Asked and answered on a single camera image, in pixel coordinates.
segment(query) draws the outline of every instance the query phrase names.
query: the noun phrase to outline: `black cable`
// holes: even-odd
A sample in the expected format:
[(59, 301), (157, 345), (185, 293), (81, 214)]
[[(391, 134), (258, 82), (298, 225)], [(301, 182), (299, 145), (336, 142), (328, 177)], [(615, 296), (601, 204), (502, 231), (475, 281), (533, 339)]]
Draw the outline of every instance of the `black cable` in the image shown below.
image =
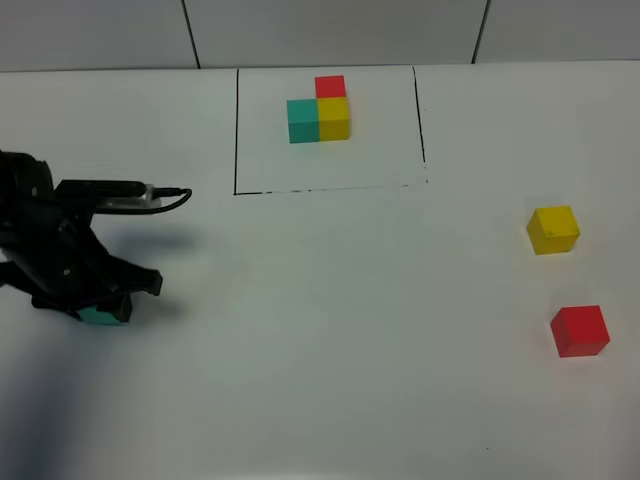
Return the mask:
[(174, 209), (184, 205), (185, 203), (187, 203), (189, 201), (189, 199), (191, 198), (191, 195), (193, 195), (193, 192), (191, 191), (190, 188), (175, 189), (176, 193), (169, 193), (168, 192), (169, 189), (162, 189), (162, 188), (155, 189), (154, 193), (155, 193), (156, 190), (158, 190), (160, 192), (160, 194), (156, 198), (159, 198), (159, 197), (162, 197), (162, 196), (175, 197), (175, 196), (177, 196), (176, 193), (177, 194), (182, 194), (183, 197), (180, 200), (177, 200), (177, 201), (173, 202), (172, 204), (166, 205), (164, 207), (157, 207), (157, 208), (131, 208), (131, 209), (97, 207), (94, 211), (98, 215), (156, 215), (158, 213), (170, 212), (171, 210), (174, 210)]

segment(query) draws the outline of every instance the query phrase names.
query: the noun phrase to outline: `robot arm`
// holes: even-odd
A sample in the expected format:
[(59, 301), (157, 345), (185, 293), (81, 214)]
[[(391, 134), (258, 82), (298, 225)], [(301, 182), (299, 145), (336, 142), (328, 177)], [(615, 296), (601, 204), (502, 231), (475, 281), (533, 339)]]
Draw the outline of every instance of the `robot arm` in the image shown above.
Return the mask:
[(159, 295), (162, 277), (111, 256), (91, 230), (93, 215), (164, 213), (191, 194), (128, 181), (64, 180), (54, 189), (46, 162), (0, 152), (0, 249), (10, 260), (0, 264), (0, 286), (31, 295), (35, 308), (87, 323), (128, 323), (131, 294)]

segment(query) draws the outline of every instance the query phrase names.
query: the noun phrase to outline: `stack of cubes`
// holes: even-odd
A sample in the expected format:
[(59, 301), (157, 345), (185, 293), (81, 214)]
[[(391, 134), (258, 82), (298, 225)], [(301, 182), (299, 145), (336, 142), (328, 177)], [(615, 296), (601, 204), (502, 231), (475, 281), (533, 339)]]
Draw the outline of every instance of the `stack of cubes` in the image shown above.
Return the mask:
[(316, 98), (288, 100), (289, 142), (347, 140), (351, 119), (342, 75), (316, 77)]

